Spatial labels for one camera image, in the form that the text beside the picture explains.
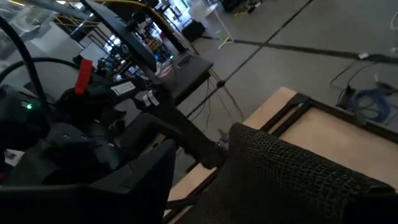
black mesh backrest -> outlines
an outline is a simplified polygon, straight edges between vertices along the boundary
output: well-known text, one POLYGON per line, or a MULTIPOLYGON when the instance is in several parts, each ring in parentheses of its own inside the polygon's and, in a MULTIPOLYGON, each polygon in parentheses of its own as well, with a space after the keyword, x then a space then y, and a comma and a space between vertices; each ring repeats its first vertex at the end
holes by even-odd
POLYGON ((390 185, 262 131, 234 124, 229 133, 230 158, 178 224, 341 223, 348 204, 394 194, 390 185))

black metal frame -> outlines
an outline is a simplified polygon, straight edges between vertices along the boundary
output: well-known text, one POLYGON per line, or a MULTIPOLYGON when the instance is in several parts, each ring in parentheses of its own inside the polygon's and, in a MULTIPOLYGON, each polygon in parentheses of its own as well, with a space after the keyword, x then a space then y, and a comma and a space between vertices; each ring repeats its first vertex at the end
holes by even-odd
MULTIPOLYGON (((332 116, 335 116, 343 121, 353 124, 361 129, 369 131, 377 136, 390 140, 398 144, 398 133, 383 128, 372 121, 367 121, 364 124, 357 122, 354 114, 335 108, 324 103, 320 103, 317 100, 311 99, 310 97, 301 93, 296 93, 286 105, 278 111, 262 128, 261 131, 269 132, 279 121, 289 114, 293 109, 296 109, 282 124, 280 124, 273 132, 272 135, 281 137, 297 120, 299 120, 309 109, 316 108, 324 111, 332 116)), ((212 173, 207 177, 197 188, 195 188, 186 198, 188 200, 193 195, 202 193, 216 178, 218 171, 212 173)), ((176 215, 178 215, 183 208, 175 209, 169 212, 163 219, 163 224, 170 222, 176 215)))

black desk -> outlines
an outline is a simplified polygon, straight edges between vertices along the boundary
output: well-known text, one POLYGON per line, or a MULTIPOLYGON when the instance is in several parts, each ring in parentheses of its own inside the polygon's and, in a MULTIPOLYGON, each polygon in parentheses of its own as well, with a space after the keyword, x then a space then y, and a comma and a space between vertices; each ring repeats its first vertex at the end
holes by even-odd
POLYGON ((176 55, 172 59, 176 74, 174 74, 174 70, 172 70, 166 77, 161 78, 165 86, 171 90, 176 105, 179 105, 188 98, 189 95, 210 77, 208 70, 213 66, 213 63, 200 56, 194 56, 189 63, 179 69, 177 63, 185 55, 186 54, 176 55))

white cable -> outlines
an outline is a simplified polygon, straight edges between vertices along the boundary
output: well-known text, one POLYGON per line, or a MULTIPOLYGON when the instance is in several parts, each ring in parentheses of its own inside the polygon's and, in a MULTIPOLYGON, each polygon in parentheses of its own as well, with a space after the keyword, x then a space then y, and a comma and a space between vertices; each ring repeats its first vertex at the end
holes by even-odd
POLYGON ((398 12, 391 19, 390 28, 392 30, 398 30, 398 26, 394 26, 394 21, 397 19, 397 17, 398 17, 398 12))

concrete floor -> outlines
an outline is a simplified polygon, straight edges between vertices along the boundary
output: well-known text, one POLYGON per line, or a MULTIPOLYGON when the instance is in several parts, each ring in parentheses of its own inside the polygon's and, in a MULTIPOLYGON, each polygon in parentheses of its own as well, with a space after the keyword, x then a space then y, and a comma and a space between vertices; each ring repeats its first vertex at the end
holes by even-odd
MULTIPOLYGON (((241 107, 245 118, 250 116, 277 89, 282 86, 302 92, 312 98, 335 105, 341 90, 331 88, 329 82, 344 69, 352 58, 327 54, 308 54, 296 50, 279 50, 275 45, 289 45, 311 49, 344 51, 360 54, 384 54, 394 57, 390 49, 398 46, 398 32, 389 29, 390 21, 398 11, 395 0, 265 0, 252 14, 233 17, 221 8, 218 12, 232 36, 240 40, 218 50, 217 40, 199 39, 194 43, 199 53, 213 61, 215 72, 227 79, 226 86, 241 107)), ((220 29, 215 17, 204 22, 208 36, 215 37, 220 29)), ((361 66, 360 62, 335 82, 344 87, 347 80, 361 66)), ((375 87, 374 75, 382 75, 384 82, 398 87, 398 67, 377 64, 360 73, 351 84, 355 88, 375 87)), ((225 111, 220 98, 210 98, 211 113, 208 118, 208 103, 194 123, 204 129, 213 140, 219 138, 217 129, 227 131, 234 122, 240 122, 231 100, 223 90, 218 91, 232 119, 225 111)), ((179 107, 190 112, 206 95, 203 84, 179 107)), ((398 105, 398 98, 389 99, 398 105)), ((398 118, 389 128, 398 131, 398 118)), ((177 170, 192 160, 187 157, 177 161, 177 170)))

